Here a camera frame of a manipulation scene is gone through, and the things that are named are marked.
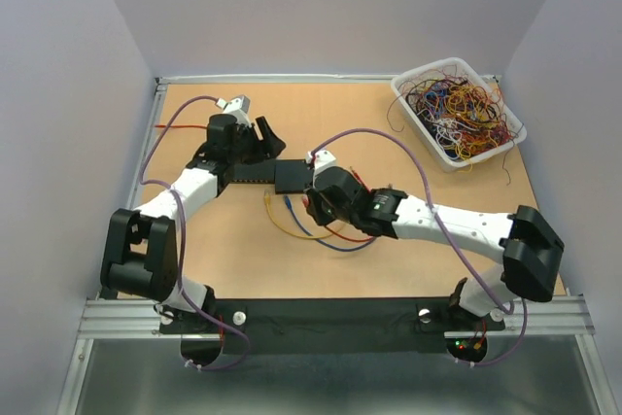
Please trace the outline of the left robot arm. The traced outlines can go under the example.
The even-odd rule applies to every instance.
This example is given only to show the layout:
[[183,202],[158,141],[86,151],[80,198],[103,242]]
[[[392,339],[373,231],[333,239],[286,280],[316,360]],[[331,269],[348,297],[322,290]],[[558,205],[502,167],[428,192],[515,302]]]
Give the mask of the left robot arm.
[[217,198],[235,166],[276,158],[286,148],[266,118],[240,122],[231,115],[209,119],[206,141],[172,184],[151,201],[111,217],[100,271],[111,291],[148,298],[189,313],[216,315],[214,290],[183,273],[186,221]]

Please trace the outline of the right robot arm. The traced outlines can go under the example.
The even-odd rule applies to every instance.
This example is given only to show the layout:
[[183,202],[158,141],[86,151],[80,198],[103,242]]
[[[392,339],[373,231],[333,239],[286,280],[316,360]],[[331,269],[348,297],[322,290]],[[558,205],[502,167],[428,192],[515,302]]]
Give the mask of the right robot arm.
[[401,190],[370,190],[340,167],[316,175],[304,194],[317,225],[341,221],[372,237],[446,244],[492,260],[492,268],[471,269],[459,282],[449,298],[454,310],[483,317],[516,298],[545,303],[554,295],[565,245],[536,208],[485,213],[430,205]]

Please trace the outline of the small black network switch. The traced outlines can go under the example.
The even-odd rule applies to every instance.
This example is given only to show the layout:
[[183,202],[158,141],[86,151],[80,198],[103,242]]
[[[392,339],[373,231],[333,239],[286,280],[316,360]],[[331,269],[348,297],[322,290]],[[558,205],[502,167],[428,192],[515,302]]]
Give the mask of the small black network switch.
[[274,191],[276,194],[300,194],[311,185],[313,171],[304,159],[275,161]]

